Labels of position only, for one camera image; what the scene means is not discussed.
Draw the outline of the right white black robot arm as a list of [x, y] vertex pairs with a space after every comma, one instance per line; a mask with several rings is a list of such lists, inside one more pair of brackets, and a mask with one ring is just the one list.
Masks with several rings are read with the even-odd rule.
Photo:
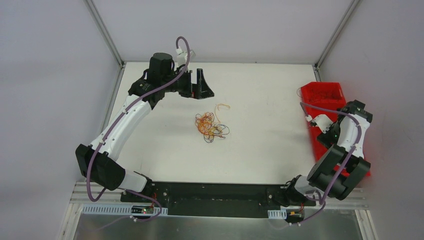
[[320, 130], [316, 138], [326, 152], [307, 176], [294, 177], [282, 190], [282, 206], [300, 205], [309, 194], [317, 194], [323, 204], [326, 198], [344, 200], [370, 171], [363, 150], [365, 134], [373, 115], [365, 104], [353, 100], [337, 110], [324, 109], [323, 114], [306, 121]]

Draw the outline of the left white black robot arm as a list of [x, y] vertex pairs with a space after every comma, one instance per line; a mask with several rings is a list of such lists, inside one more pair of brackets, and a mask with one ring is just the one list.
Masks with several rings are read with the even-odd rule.
[[120, 152], [135, 128], [165, 97], [178, 93], [183, 98], [196, 100], [214, 97], [206, 83], [203, 69], [196, 70], [196, 83], [192, 71], [186, 66], [188, 53], [179, 52], [177, 60], [168, 53], [157, 52], [141, 78], [128, 90], [128, 95], [112, 122], [90, 144], [80, 144], [75, 155], [81, 174], [107, 190], [131, 190], [140, 202], [152, 198], [153, 189], [146, 185], [148, 178], [124, 169], [117, 163]]

